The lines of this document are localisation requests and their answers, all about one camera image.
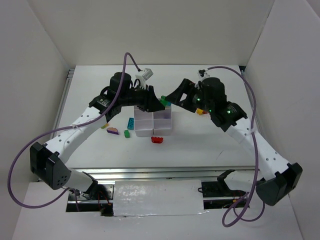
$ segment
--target white table surface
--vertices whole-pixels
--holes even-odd
[[[198,81],[197,72],[206,65],[140,65],[150,68],[154,75],[147,81],[153,85],[155,94],[168,95],[184,78]],[[237,71],[238,66],[229,66]],[[77,66],[67,95],[59,126],[70,125],[109,85],[115,72],[122,66]],[[134,79],[137,72],[132,65],[126,72]],[[212,77],[225,84],[227,99],[239,104],[250,117],[252,110],[243,81],[225,69],[211,70]],[[71,168],[155,168],[155,167],[221,167],[252,166],[254,161],[247,153],[210,120],[210,116],[199,116],[180,107],[172,106],[173,132],[165,136],[162,144],[154,144],[149,137],[124,137],[128,119],[133,117],[133,106],[123,107],[120,114],[110,121],[110,126],[120,135],[97,130],[79,147],[67,162]]]
[[[29,184],[24,203],[39,205],[55,198],[43,182]],[[198,215],[106,217],[98,212],[66,212],[67,194],[57,202],[39,209],[22,208],[13,240],[302,240],[290,199],[286,196],[276,206],[265,209],[255,222],[240,221],[225,228],[225,209],[211,209]],[[256,217],[262,207],[254,195],[245,214]],[[226,221],[235,215],[231,211]]]

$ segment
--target white wall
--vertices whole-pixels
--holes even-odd
[[[52,128],[67,70],[25,0],[1,1],[0,33],[0,238],[9,240],[21,209],[7,191],[9,166],[24,144]],[[27,152],[13,175],[21,201],[31,179],[29,161]]]
[[[264,136],[303,173],[290,194],[304,239],[320,235],[320,19],[305,0],[276,0],[245,71]]]
[[[71,65],[245,65],[274,0],[28,0]]]
[[[320,1],[319,0],[307,0],[310,6],[313,8],[316,14],[320,17]]]

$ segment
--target lego brick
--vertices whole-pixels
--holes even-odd
[[[153,142],[154,144],[162,144],[163,141],[164,141],[163,137],[156,137],[156,136],[151,137],[151,142]]]
[[[124,137],[125,137],[126,139],[130,138],[130,132],[129,132],[129,130],[124,130]]]
[[[204,114],[204,111],[201,110],[200,108],[197,108],[196,109],[196,113],[199,114],[199,115],[202,115],[202,114]]]
[[[106,123],[104,126],[101,127],[101,129],[105,129],[105,128],[108,127],[108,126],[109,126],[109,124]]]
[[[133,117],[129,118],[127,129],[128,130],[134,130],[135,129],[135,119]]]
[[[160,101],[160,103],[162,103],[163,106],[167,106],[167,104],[168,104],[168,102],[164,99],[160,99],[159,101]]]
[[[106,131],[110,134],[119,135],[118,129],[116,129],[115,127],[108,127]]]

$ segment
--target green lego brick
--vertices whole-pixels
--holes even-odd
[[[167,106],[167,104],[168,104],[168,102],[162,98],[159,101],[160,101],[160,103],[162,103],[163,106]]]
[[[129,132],[129,130],[124,130],[124,137],[125,137],[126,139],[130,138],[130,132]]]

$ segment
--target yellow lego brick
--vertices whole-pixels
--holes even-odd
[[[109,124],[107,123],[106,125],[102,126],[101,129],[105,129],[108,126],[109,126]]]
[[[199,115],[202,115],[202,114],[204,114],[204,111],[201,110],[200,108],[197,108],[196,109],[196,113],[199,114]]]

